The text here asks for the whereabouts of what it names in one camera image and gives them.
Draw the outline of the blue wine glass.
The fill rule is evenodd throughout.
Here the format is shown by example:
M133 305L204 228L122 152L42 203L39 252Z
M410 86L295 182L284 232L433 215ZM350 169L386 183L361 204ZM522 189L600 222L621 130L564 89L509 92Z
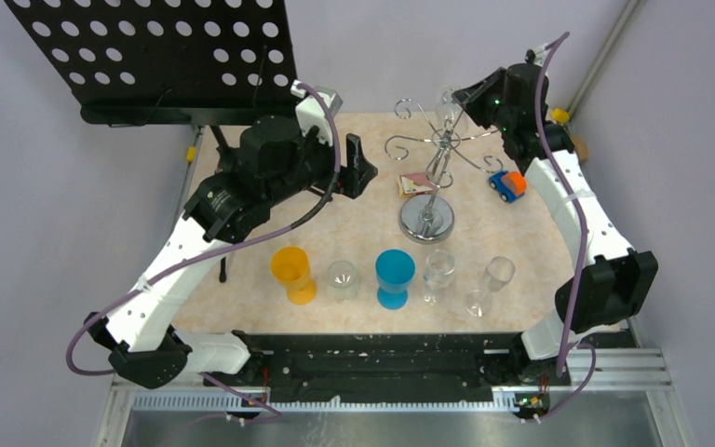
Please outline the blue wine glass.
M388 310L400 310L408 302L415 271L415 262L406 251L383 251L375 262L378 303Z

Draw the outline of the clear wine glass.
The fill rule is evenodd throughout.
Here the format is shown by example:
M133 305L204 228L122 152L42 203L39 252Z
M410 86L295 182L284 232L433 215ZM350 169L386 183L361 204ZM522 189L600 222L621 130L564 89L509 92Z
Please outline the clear wine glass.
M327 270L328 292L337 302L357 298L360 279L358 269L346 260L333 262Z
M455 256L443 249L430 252L425 260L424 302L433 305L442 301L454 278Z
M452 97L458 87L452 85L442 86L438 91L435 104L435 114L437 124L440 128L454 130L457 133L465 132L468 129L466 119L461 115L461 106Z
M482 318L492 309L493 296L502 291L516 274L515 264L505 256L493 257L483 271L476 289L465 296L465 309L469 315Z

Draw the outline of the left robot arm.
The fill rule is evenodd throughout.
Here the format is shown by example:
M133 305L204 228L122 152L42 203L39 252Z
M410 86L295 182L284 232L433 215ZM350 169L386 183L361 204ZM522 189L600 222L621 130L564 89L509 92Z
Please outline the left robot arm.
M189 197L133 289L85 321L86 334L109 352L110 373L135 385L155 389L202 372L255 382L262 362L238 336L179 331L173 319L215 264L260 242L254 230L274 206L316 191L320 211L335 195L359 197L378 173L359 136L338 137L323 118L306 126L266 115L241 132L237 146L222 144L218 153L217 171Z

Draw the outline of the clear wine glass front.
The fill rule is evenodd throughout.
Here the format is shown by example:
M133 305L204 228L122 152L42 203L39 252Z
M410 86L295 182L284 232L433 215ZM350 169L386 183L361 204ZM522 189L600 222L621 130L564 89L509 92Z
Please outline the clear wine glass front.
M327 270L328 292L337 302L357 298L360 279L358 269L346 260L333 262Z

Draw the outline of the orange wine glass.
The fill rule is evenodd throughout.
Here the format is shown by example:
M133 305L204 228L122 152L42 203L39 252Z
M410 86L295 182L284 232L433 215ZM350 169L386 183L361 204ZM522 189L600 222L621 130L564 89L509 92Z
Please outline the orange wine glass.
M317 284L303 249L293 246L280 249L273 255L270 269L292 304L307 305L316 298Z

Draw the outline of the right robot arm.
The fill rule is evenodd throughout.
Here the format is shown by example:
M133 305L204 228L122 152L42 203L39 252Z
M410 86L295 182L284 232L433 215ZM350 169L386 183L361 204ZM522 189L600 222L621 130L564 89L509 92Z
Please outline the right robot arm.
M548 79L540 66L499 68L452 98L478 126L497 129L506 155L542 198L579 273L560 286L555 310L515 339L511 376L532 384L586 335L636 316L658 261L637 251L604 211L581 169L564 126L546 117Z

